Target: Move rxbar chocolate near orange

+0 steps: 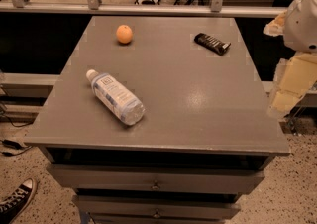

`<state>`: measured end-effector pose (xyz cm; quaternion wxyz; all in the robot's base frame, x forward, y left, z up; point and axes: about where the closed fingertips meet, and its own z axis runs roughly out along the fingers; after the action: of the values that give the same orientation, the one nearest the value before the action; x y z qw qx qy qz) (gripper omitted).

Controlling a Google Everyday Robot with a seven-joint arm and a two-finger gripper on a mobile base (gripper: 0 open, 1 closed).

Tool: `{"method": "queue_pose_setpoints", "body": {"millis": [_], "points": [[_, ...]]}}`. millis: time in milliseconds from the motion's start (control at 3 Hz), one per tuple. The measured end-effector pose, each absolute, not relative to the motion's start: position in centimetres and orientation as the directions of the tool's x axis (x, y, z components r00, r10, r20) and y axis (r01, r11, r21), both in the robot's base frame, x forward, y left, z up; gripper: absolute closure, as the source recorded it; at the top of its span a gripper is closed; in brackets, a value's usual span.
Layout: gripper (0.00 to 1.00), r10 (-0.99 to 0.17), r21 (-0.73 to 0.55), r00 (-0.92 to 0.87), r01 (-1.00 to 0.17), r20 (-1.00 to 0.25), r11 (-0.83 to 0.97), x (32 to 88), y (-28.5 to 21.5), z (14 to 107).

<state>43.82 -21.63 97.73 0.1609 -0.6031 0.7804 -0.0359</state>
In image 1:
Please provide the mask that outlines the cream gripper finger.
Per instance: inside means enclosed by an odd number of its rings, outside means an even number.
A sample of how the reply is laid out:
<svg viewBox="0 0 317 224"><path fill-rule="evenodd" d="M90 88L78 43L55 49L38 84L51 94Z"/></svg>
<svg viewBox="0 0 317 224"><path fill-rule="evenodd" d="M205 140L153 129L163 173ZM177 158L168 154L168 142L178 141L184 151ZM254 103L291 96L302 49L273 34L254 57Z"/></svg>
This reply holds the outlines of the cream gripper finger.
<svg viewBox="0 0 317 224"><path fill-rule="evenodd" d="M268 36L277 37L284 34L286 12L277 15L271 22L265 25L263 33Z"/></svg>
<svg viewBox="0 0 317 224"><path fill-rule="evenodd" d="M317 82L317 54L296 52L276 67L267 114L281 119L289 114Z"/></svg>

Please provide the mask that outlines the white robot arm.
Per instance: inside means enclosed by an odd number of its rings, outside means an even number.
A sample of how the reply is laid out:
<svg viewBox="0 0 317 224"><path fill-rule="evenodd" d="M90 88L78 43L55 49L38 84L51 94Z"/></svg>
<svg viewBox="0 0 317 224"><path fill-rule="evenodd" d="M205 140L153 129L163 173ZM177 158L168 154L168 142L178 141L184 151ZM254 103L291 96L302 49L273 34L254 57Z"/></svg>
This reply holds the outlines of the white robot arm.
<svg viewBox="0 0 317 224"><path fill-rule="evenodd" d="M317 0L293 0L287 10L264 27L268 36L282 36L295 51L276 66L267 114L277 119L290 113L317 82Z"/></svg>

